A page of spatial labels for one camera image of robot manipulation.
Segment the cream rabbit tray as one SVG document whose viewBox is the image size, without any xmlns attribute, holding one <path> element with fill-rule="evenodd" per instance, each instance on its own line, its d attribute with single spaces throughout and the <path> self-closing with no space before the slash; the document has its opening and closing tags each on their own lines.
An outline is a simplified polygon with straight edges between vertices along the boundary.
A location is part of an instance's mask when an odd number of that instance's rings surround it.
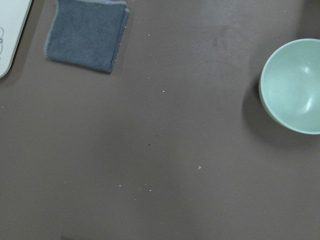
<svg viewBox="0 0 320 240">
<path fill-rule="evenodd" d="M 0 2 L 0 76 L 11 68 L 32 0 Z"/>
</svg>

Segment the grey folded cloth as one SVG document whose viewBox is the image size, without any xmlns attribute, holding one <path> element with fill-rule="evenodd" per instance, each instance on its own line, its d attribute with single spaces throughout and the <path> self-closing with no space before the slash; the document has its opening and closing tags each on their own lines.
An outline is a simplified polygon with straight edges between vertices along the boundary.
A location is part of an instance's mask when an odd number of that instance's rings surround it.
<svg viewBox="0 0 320 240">
<path fill-rule="evenodd" d="M 58 0 L 44 55 L 52 61 L 110 73 L 129 15 L 124 0 Z"/>
</svg>

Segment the mint green bowl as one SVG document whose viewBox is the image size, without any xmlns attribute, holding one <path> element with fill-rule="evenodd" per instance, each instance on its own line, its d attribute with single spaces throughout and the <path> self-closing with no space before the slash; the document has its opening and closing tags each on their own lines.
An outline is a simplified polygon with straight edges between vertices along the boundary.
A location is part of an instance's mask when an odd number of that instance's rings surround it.
<svg viewBox="0 0 320 240">
<path fill-rule="evenodd" d="M 320 41 L 288 42 L 263 66 L 258 91 L 267 114 L 279 125 L 308 135 L 320 133 Z"/>
</svg>

